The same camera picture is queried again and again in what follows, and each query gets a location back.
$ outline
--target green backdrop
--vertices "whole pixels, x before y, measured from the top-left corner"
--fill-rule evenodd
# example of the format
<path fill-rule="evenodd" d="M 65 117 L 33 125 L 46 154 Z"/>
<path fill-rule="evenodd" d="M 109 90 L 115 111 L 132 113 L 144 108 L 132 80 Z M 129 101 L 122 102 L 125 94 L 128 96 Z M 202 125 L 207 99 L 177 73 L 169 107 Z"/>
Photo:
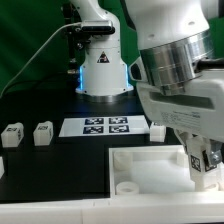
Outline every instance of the green backdrop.
<path fill-rule="evenodd" d="M 131 64 L 138 56 L 136 33 L 127 27 L 119 0 L 99 0 L 121 22 L 122 58 Z M 7 0 L 0 3 L 0 90 L 21 69 L 64 19 L 60 8 L 66 0 Z M 224 56 L 223 19 L 210 21 L 216 55 Z M 21 75 L 18 81 L 39 80 L 67 70 L 67 42 L 58 35 Z"/>

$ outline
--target small block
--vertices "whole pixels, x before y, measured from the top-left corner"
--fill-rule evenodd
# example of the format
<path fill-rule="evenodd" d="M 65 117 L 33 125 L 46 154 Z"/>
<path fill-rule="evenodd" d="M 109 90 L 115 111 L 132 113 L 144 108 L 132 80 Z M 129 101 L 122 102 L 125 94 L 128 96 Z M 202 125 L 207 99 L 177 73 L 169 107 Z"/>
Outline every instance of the small block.
<path fill-rule="evenodd" d="M 164 142 L 166 137 L 166 127 L 152 122 L 149 133 L 151 142 Z"/>
<path fill-rule="evenodd" d="M 3 148 L 16 148 L 24 137 L 24 127 L 21 123 L 9 124 L 1 134 Z"/>
<path fill-rule="evenodd" d="M 35 146 L 46 146 L 50 145 L 53 138 L 53 123 L 46 121 L 44 123 L 39 123 L 33 132 L 34 145 Z"/>

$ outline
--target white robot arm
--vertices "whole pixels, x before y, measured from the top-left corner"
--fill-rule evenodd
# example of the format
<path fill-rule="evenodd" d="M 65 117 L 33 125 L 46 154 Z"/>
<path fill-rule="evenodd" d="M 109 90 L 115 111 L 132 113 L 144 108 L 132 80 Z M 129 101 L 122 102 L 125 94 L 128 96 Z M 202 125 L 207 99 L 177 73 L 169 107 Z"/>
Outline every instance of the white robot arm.
<path fill-rule="evenodd" d="M 121 59 L 120 22 L 112 13 L 102 9 L 98 0 L 70 0 L 82 20 L 81 32 L 90 32 L 85 62 L 81 66 L 80 95 L 94 102 L 116 101 L 133 90 L 128 83 L 127 67 Z M 113 28 L 111 34 L 91 34 L 100 27 Z"/>
<path fill-rule="evenodd" d="M 138 34 L 141 57 L 130 73 L 144 112 L 150 120 L 175 129 L 189 156 L 196 190 L 210 188 L 220 181 L 224 71 L 215 69 L 223 68 L 223 61 L 213 60 L 201 1 L 121 2 Z"/>

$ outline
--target black sticker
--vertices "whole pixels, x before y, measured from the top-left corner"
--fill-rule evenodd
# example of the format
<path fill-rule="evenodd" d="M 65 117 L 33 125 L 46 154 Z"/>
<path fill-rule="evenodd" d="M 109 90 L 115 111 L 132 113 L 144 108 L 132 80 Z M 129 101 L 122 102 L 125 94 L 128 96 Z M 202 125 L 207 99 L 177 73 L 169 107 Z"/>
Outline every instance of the black sticker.
<path fill-rule="evenodd" d="M 191 155 L 191 166 L 193 169 L 201 172 L 201 163 L 200 159 Z"/>
<path fill-rule="evenodd" d="M 18 139 L 19 139 L 19 140 L 21 139 L 21 131 L 20 131 L 20 129 L 19 129 L 19 131 L 18 131 Z"/>
<path fill-rule="evenodd" d="M 127 124 L 127 117 L 112 117 L 109 118 L 109 124 Z"/>
<path fill-rule="evenodd" d="M 103 126 L 84 127 L 83 134 L 102 134 Z"/>
<path fill-rule="evenodd" d="M 85 125 L 97 125 L 97 124 L 103 124 L 104 119 L 103 118 L 87 118 L 85 120 Z"/>
<path fill-rule="evenodd" d="M 47 129 L 48 129 L 48 126 L 40 126 L 38 128 L 38 130 L 42 130 L 42 131 L 47 130 Z"/>
<path fill-rule="evenodd" d="M 16 131 L 17 128 L 8 128 L 6 131 Z"/>
<path fill-rule="evenodd" d="M 97 63 L 110 63 L 110 61 L 108 60 L 105 52 L 103 52 L 100 56 L 100 58 L 98 59 Z"/>
<path fill-rule="evenodd" d="M 109 126 L 110 133 L 128 133 L 130 132 L 128 125 Z"/>
<path fill-rule="evenodd" d="M 211 170 L 214 170 L 217 168 L 216 165 L 214 166 L 209 166 L 209 162 L 208 162 L 208 156 L 207 156 L 207 153 L 206 153 L 206 150 L 204 150 L 202 152 L 203 154 L 203 159 L 204 159 L 204 163 L 205 163 L 205 172 L 208 172 L 208 171 L 211 171 Z"/>
<path fill-rule="evenodd" d="M 49 135 L 50 135 L 50 138 L 51 138 L 51 135 L 52 135 L 52 133 L 51 133 L 51 128 L 49 129 Z"/>

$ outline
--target black table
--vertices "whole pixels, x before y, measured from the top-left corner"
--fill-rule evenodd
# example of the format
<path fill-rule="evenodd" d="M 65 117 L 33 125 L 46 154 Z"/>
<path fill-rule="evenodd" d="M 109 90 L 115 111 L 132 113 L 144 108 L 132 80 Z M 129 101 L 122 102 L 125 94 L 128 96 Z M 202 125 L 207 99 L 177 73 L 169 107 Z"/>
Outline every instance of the black table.
<path fill-rule="evenodd" d="M 3 149 L 5 174 L 0 203 L 60 201 L 110 196 L 108 149 L 150 145 L 148 135 L 59 138 L 64 118 L 143 115 L 137 96 L 102 104 L 78 99 L 67 90 L 20 91 L 0 101 L 0 132 L 21 122 L 24 139 L 18 148 Z M 33 131 L 40 122 L 54 124 L 48 147 L 35 147 Z M 165 144 L 178 144 L 169 129 Z"/>

